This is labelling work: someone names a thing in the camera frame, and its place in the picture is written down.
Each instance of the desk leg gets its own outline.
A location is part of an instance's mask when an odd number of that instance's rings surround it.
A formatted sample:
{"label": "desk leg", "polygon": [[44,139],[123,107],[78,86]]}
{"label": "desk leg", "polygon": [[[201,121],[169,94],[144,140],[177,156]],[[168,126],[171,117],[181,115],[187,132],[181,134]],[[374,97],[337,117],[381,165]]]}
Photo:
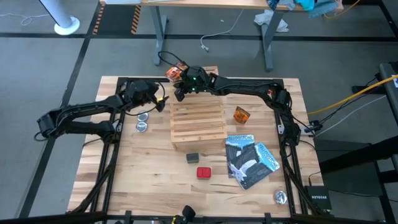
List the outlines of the desk leg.
{"label": "desk leg", "polygon": [[155,48],[155,65],[160,65],[160,58],[158,53],[163,48],[164,42],[164,33],[166,31],[166,23],[167,23],[167,16],[160,15],[159,6],[149,6],[150,13],[152,14],[152,20],[154,21],[155,25],[155,33],[156,33],[156,48]]}
{"label": "desk leg", "polygon": [[266,59],[266,72],[270,72],[274,69],[272,64],[271,42],[283,15],[284,13],[282,11],[274,11],[269,25],[263,24],[261,26],[262,48],[264,51],[264,58]]}

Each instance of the silver metal disc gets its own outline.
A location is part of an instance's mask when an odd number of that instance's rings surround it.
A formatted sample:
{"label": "silver metal disc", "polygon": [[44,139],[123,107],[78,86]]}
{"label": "silver metal disc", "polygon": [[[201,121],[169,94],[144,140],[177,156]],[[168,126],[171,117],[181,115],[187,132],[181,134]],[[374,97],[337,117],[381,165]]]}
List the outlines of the silver metal disc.
{"label": "silver metal disc", "polygon": [[137,116],[138,121],[146,121],[148,120],[149,114],[148,113],[143,113]]}
{"label": "silver metal disc", "polygon": [[144,132],[147,130],[147,128],[148,128],[148,124],[143,121],[138,122],[136,125],[136,130],[138,132]]}
{"label": "silver metal disc", "polygon": [[275,202],[281,205],[284,205],[287,201],[286,193],[283,191],[275,192]]}

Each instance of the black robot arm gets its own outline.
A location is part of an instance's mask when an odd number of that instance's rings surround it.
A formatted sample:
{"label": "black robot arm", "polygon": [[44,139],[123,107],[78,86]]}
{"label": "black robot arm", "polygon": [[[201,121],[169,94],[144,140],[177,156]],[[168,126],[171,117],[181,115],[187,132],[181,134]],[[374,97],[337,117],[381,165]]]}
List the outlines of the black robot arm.
{"label": "black robot arm", "polygon": [[104,142],[114,143],[118,140],[117,125],[110,121],[100,123],[85,123],[73,121],[76,118],[90,116],[100,113],[125,113],[146,103],[154,103],[157,111],[164,109],[165,101],[168,97],[158,100],[155,96],[159,89],[154,82],[138,80],[132,82],[125,89],[105,100],[81,105],[67,105],[54,109],[41,116],[37,123],[39,124],[41,135],[44,138],[57,138],[63,134],[97,134]]}
{"label": "black robot arm", "polygon": [[278,112],[285,127],[282,140],[286,145],[296,146],[300,141],[300,127],[294,123],[290,93],[274,80],[236,81],[213,73],[207,74],[201,67],[189,67],[181,73],[182,81],[177,82],[175,96],[182,101],[187,93],[209,92],[225,96],[230,93],[258,96],[265,104]]}

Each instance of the red object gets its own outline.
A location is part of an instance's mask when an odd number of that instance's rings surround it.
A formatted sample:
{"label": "red object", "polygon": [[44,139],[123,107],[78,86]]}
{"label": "red object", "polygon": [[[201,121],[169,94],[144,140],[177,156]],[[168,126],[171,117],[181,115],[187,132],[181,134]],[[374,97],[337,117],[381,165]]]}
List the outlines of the red object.
{"label": "red object", "polygon": [[197,177],[198,177],[198,179],[210,179],[211,168],[210,167],[198,167]]}

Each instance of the book cover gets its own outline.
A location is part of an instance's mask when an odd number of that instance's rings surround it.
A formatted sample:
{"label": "book cover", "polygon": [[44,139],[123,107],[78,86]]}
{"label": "book cover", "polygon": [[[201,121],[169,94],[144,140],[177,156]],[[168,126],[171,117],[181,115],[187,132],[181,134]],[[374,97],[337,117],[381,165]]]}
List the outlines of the book cover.
{"label": "book cover", "polygon": [[242,154],[228,163],[240,186],[247,190],[270,173],[279,169],[280,165],[267,147],[260,142],[254,147],[245,149]]}
{"label": "book cover", "polygon": [[[226,150],[226,161],[227,164],[232,159],[238,157],[242,151],[246,148],[254,147],[254,135],[239,135],[239,136],[228,136],[225,141],[225,150]],[[233,173],[231,169],[228,167],[228,177],[232,178]]]}

